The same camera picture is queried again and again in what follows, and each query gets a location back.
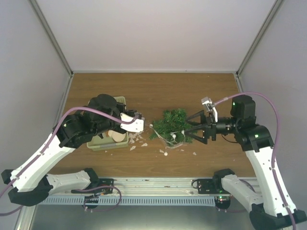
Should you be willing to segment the small green christmas tree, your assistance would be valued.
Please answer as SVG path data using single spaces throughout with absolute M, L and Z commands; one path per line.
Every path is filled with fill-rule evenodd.
M 176 142 L 183 142 L 186 139 L 186 142 L 191 141 L 192 143 L 192 139 L 186 137 L 184 133 L 186 129 L 192 128 L 190 124 L 186 123 L 186 118 L 187 112 L 185 109 L 164 110 L 162 118 L 154 120 L 150 124 L 152 133 L 149 138 L 153 140 L 161 136 L 163 139 L 171 141 L 171 133 L 176 133 L 178 135 Z

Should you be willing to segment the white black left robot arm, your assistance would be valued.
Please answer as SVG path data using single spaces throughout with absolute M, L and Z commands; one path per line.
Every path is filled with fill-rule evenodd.
M 52 175 L 49 171 L 64 157 L 90 142 L 93 137 L 114 131 L 139 133 L 145 119 L 135 110 L 107 94 L 92 98 L 85 107 L 66 112 L 52 129 L 46 142 L 19 168 L 4 170 L 3 182 L 12 189 L 8 197 L 13 204 L 34 206 L 49 195 L 62 192 L 95 193 L 99 178 L 92 168 L 77 173 Z

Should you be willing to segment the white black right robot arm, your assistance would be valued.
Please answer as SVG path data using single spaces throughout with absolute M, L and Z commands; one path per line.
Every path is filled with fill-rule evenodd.
M 208 97 L 203 98 L 201 103 L 205 110 L 186 119 L 192 127 L 184 134 L 203 144 L 209 139 L 215 141 L 218 134 L 233 134 L 252 165 L 261 194 L 248 188 L 230 169 L 214 173 L 213 190 L 233 195 L 249 213 L 256 230 L 287 227 L 295 230 L 299 223 L 307 220 L 307 215 L 297 209 L 287 192 L 276 160 L 278 139 L 271 137 L 267 127 L 256 123 L 252 94 L 238 93 L 215 103 Z

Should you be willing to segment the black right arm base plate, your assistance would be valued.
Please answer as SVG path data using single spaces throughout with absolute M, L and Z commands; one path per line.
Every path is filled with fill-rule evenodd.
M 229 195 L 229 193 L 222 189 L 216 188 L 213 179 L 196 179 L 191 181 L 191 186 L 197 189 L 198 194 L 218 194 L 218 195 Z

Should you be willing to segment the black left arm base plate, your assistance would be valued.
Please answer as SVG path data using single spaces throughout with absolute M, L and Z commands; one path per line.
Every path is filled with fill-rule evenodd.
M 100 188 L 100 189 L 97 189 L 97 187 L 100 187 L 100 186 L 113 186 L 114 185 L 114 179 L 111 179 L 111 178 L 99 178 L 98 182 L 91 182 L 89 184 L 88 187 L 85 188 L 85 190 L 88 190 L 88 189 L 94 189 L 93 191 L 88 191 L 88 192 L 80 192 L 78 190 L 71 190 L 71 193 L 73 194 L 81 194 L 81 193 L 85 193 L 85 194 L 90 194 L 90 193 L 93 193 L 93 194 L 103 194 L 103 195 L 106 195 L 106 194 L 111 194 L 113 192 L 113 189 L 112 188 Z

